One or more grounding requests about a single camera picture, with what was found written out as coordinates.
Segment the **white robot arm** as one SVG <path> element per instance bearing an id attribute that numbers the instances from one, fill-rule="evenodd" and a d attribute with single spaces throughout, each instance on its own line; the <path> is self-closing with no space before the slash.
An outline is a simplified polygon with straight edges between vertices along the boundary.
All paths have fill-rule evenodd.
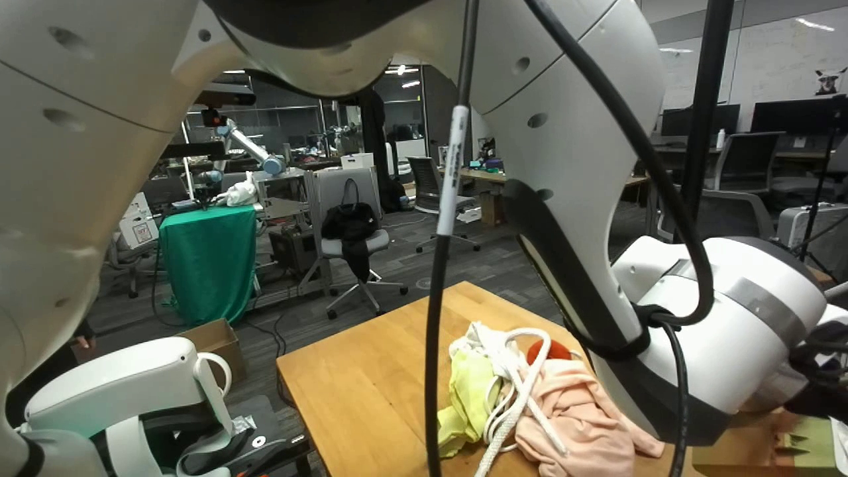
<path id="1" fill-rule="evenodd" d="M 642 283 L 692 324 L 677 341 L 640 324 L 604 251 L 664 97 L 636 0 L 0 0 L 3 384 L 81 327 L 119 217 L 216 76 L 348 97 L 401 62 L 473 87 L 530 215 L 519 232 L 640 423 L 668 431 L 666 402 L 689 389 L 698 440 L 715 440 L 821 320 L 801 268 L 714 239 L 685 270 L 644 248 Z"/>

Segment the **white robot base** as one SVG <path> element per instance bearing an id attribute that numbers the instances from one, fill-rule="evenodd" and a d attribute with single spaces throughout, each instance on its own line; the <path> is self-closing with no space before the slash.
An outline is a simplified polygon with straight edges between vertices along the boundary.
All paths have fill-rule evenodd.
<path id="1" fill-rule="evenodd" d="M 94 477 L 262 477 L 311 472 L 305 442 L 230 414 L 233 372 L 185 336 L 82 364 L 33 395 L 17 427 L 42 456 L 81 456 Z"/>

